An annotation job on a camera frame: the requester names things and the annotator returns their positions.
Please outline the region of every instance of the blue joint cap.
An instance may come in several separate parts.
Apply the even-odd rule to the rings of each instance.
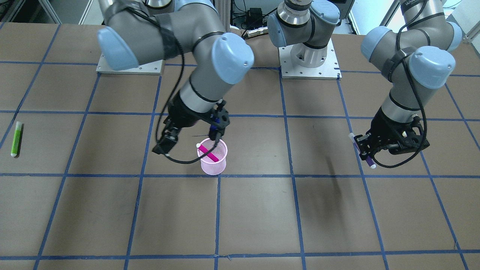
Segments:
[[[253,66],[254,56],[250,46],[234,33],[224,33],[212,47],[213,67],[226,83],[239,83]]]
[[[336,25],[340,21],[340,10],[327,0],[313,0],[310,10],[316,17],[330,25]]]
[[[132,49],[111,27],[100,29],[96,36],[105,59],[113,70],[125,70],[139,66]]]
[[[363,42],[361,43],[361,53],[365,58],[370,62],[370,58],[372,57],[373,51],[377,47],[378,43],[382,38],[385,36],[386,33],[391,31],[389,28],[385,26],[379,26],[372,31],[370,31],[365,38],[363,39]]]
[[[455,58],[446,50],[433,46],[418,48],[408,61],[412,76],[429,89],[439,89],[455,68]]]
[[[450,44],[450,46],[448,47],[447,51],[448,52],[451,52],[453,50],[455,50],[458,45],[460,45],[460,43],[462,42],[462,29],[456,24],[456,23],[452,23],[452,22],[447,22],[449,24],[452,25],[453,27],[453,39],[452,39],[452,43]]]
[[[285,47],[287,45],[287,40],[283,34],[282,26],[275,14],[270,14],[267,20],[268,35],[273,45],[277,48]]]
[[[175,11],[178,11],[184,5],[188,5],[188,4],[204,4],[204,5],[207,5],[207,6],[211,7],[217,13],[218,16],[220,16],[220,14],[216,10],[215,6],[213,6],[212,2],[210,2],[209,0],[175,0]]]

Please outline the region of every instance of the marker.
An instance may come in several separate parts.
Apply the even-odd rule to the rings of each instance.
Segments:
[[[353,144],[355,145],[355,147],[357,148],[358,151],[360,151],[360,148],[359,146],[357,145],[357,143],[355,142],[355,139],[353,137],[355,137],[355,134],[353,133],[350,133],[348,135],[348,137],[350,138],[350,140],[352,140]],[[375,162],[373,162],[372,158],[367,156],[366,160],[365,160],[368,164],[368,166],[370,166],[370,168],[372,169],[375,169],[377,168],[377,164],[375,164]]]
[[[197,144],[197,148],[202,151],[203,153],[208,152],[208,149],[205,148],[202,144]],[[212,153],[208,153],[207,157],[209,157],[213,162],[218,162],[219,159]]]
[[[18,145],[20,144],[20,133],[22,132],[22,122],[17,121],[15,133],[13,134],[12,152],[10,155],[16,157],[18,154]]]

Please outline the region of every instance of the robotic arm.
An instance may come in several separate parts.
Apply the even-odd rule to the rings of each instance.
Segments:
[[[410,161],[430,145],[423,106],[455,68],[455,59],[448,51],[456,49],[462,39],[460,27],[445,21],[440,0],[400,3],[408,31],[396,34],[380,26],[369,32],[361,45],[362,54],[393,83],[370,130],[354,137],[361,159],[375,160],[374,155],[382,149],[394,155],[415,152],[397,165],[379,163],[387,168]],[[425,131],[419,115],[424,118]]]
[[[306,68],[321,66],[340,11],[327,0],[284,0],[268,17],[268,32],[276,47],[293,45],[291,60]]]
[[[153,151],[168,155],[181,129],[198,120],[212,124],[210,139],[218,141],[229,124],[222,97],[252,67],[252,49],[239,36],[224,33],[208,0],[99,2],[108,27],[99,30],[98,41],[114,70],[186,52],[193,52],[198,63],[188,81],[169,99],[166,126]],[[173,6],[175,12],[169,13]]]

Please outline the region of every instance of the tiled surface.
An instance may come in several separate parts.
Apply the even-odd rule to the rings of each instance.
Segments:
[[[388,266],[391,270],[425,269],[425,270],[455,270],[463,269],[462,259],[458,254],[415,254],[388,256]]]
[[[363,36],[333,36],[340,81],[281,80],[268,36],[249,40],[267,69],[226,94],[227,168],[211,177],[150,152],[180,58],[160,78],[98,77],[98,28],[0,29],[0,269],[457,270],[461,255],[478,269],[480,150],[466,123],[478,140],[480,61],[470,47],[454,52],[456,75],[426,106],[426,162],[360,170],[347,134],[369,129],[391,88],[361,55]],[[186,63],[180,87],[191,53]],[[24,122],[18,158],[12,118]],[[208,128],[183,129],[171,156],[194,159]]]
[[[223,178],[219,253],[300,251],[290,178]]]
[[[383,270],[385,265],[381,256],[307,257],[307,268],[322,270]]]
[[[298,178],[305,252],[380,251],[360,178]]]
[[[458,242],[464,249],[480,248],[480,182],[476,179],[435,179]]]
[[[369,178],[367,184],[385,250],[454,247],[429,179]]]

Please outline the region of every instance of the white mounting plate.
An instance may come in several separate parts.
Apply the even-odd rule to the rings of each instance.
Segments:
[[[100,56],[96,71],[104,74],[137,74],[137,75],[161,75],[163,73],[164,60],[143,64],[137,68],[126,70],[113,70],[107,63],[105,56]]]
[[[280,63],[282,66],[282,78],[285,79],[314,79],[336,80],[342,77],[340,66],[336,59],[332,39],[328,41],[328,54],[325,63],[317,68],[306,68],[292,62],[290,51],[293,45],[278,48]]]

